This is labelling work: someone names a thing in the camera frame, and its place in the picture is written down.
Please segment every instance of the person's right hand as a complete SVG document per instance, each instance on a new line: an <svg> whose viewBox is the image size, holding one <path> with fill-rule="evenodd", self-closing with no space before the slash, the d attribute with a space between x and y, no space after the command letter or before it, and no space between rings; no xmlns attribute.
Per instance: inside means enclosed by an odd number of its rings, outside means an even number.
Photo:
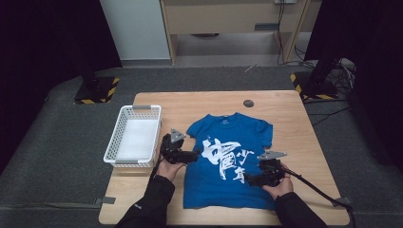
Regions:
<svg viewBox="0 0 403 228"><path fill-rule="evenodd" d="M281 165L288 169L287 165L284 163L281 163ZM280 184L277 185L276 187L270 187L269 185L263 185L262 188L267 191L270 196L274 200L276 200L277 197L281 197L284 194L287 194L289 192L294 192L294 187L293 183L291 182L291 175L289 173L284 174L284 178L280 181Z"/></svg>

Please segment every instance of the person's left hand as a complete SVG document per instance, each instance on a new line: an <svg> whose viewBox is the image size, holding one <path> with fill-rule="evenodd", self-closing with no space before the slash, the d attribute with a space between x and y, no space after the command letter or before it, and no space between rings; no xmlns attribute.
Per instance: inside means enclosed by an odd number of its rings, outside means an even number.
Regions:
<svg viewBox="0 0 403 228"><path fill-rule="evenodd" d="M178 173L178 170L184 166L184 163L171 164L167 160L162 160L158 166L157 175L173 181Z"/></svg>

